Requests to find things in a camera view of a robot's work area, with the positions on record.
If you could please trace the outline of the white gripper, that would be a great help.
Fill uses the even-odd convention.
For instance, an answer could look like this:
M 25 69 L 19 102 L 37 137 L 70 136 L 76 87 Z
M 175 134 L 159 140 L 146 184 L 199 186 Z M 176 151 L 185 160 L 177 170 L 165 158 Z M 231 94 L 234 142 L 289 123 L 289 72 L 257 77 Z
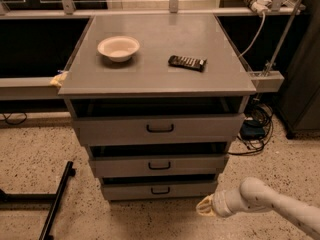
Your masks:
M 230 217 L 242 208 L 242 197 L 238 189 L 222 190 L 216 192 L 214 196 L 208 195 L 197 205 L 197 213 L 201 216 Z

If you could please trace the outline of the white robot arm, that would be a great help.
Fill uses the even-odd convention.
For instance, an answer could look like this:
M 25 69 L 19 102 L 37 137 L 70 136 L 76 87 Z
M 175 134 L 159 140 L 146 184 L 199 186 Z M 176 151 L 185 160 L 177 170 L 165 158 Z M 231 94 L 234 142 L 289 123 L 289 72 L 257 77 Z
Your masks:
M 238 187 L 208 195 L 196 206 L 199 215 L 222 218 L 266 210 L 278 213 L 314 240 L 320 240 L 320 209 L 280 194 L 258 178 L 247 177 Z

